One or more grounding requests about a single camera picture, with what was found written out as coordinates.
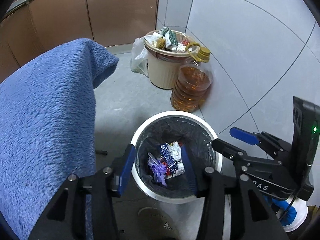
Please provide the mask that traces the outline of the blue gloved right hand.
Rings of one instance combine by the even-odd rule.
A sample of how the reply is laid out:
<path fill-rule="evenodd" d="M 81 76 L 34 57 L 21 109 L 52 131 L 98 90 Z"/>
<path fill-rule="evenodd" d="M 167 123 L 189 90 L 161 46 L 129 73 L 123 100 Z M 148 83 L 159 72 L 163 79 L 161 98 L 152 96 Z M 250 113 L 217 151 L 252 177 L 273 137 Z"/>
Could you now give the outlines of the blue gloved right hand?
<path fill-rule="evenodd" d="M 293 221 L 296 218 L 297 211 L 293 206 L 288 204 L 285 200 L 277 200 L 274 198 L 271 198 L 269 196 L 264 197 L 265 200 L 268 202 L 269 205 L 274 204 L 278 208 L 281 209 L 281 211 L 287 211 L 287 213 L 283 216 L 283 218 L 280 220 L 282 226 L 287 226 L 293 223 Z"/>

